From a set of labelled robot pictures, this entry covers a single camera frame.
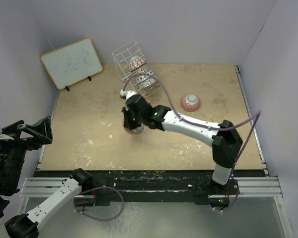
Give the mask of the black floral pattern bowl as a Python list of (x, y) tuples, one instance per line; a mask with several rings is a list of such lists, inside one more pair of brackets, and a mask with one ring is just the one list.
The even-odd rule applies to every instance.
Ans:
[(151, 77), (139, 83), (140, 89), (145, 89), (156, 82), (156, 78)]

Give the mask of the red diamond dot bowl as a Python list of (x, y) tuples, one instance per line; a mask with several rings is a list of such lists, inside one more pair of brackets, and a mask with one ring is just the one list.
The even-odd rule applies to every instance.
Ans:
[(139, 84), (143, 81), (148, 80), (150, 77), (152, 77), (154, 75), (154, 73), (152, 71), (146, 72), (144, 74), (139, 75), (138, 77), (136, 77), (136, 83)]

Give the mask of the brown lattice pattern bowl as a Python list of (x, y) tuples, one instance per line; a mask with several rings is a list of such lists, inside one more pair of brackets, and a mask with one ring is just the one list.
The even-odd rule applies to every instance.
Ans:
[(132, 75), (138, 75), (138, 74), (151, 74), (152, 73), (152, 69), (150, 66), (148, 66), (147, 64), (143, 64), (140, 67), (134, 69), (133, 71), (131, 71)]

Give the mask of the grey medallion pattern bowl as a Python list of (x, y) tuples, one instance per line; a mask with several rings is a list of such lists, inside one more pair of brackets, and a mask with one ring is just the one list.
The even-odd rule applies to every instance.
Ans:
[(140, 134), (140, 133), (143, 133), (143, 131), (144, 131), (143, 124), (135, 129), (128, 129), (127, 127), (124, 126), (124, 123), (125, 123), (125, 121), (123, 120), (123, 128), (129, 134)]

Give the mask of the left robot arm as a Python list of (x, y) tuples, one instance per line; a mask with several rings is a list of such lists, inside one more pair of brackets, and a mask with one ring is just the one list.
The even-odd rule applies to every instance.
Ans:
[[(51, 117), (33, 125), (19, 120), (0, 126), (0, 238), (37, 238), (49, 219), (79, 194), (92, 190), (92, 176), (83, 169), (71, 172), (68, 178), (26, 181), (22, 190), (18, 183), (27, 151), (51, 144)], [(8, 196), (21, 192), (17, 215), (3, 219)]]

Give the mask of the white wire dish rack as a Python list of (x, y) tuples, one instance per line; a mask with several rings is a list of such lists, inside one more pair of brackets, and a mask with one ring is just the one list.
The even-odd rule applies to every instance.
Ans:
[(157, 76), (136, 41), (114, 50), (112, 57), (125, 89), (136, 91), (145, 98), (160, 89)]

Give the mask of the blue triangle pattern bowl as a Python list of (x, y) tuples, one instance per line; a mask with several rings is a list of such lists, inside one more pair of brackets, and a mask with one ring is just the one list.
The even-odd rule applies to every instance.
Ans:
[(129, 60), (129, 70), (133, 71), (134, 69), (140, 67), (143, 64), (146, 64), (147, 60), (143, 56), (134, 56)]

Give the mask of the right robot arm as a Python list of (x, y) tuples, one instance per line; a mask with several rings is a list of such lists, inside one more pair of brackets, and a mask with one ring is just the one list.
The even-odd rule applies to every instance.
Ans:
[(243, 144), (230, 121), (207, 122), (180, 115), (163, 105), (152, 107), (135, 91), (122, 90), (120, 97), (125, 100), (122, 108), (125, 128), (139, 131), (141, 127), (147, 126), (150, 129), (176, 132), (210, 146), (216, 164), (211, 189), (216, 194), (222, 194), (228, 189), (228, 180)]

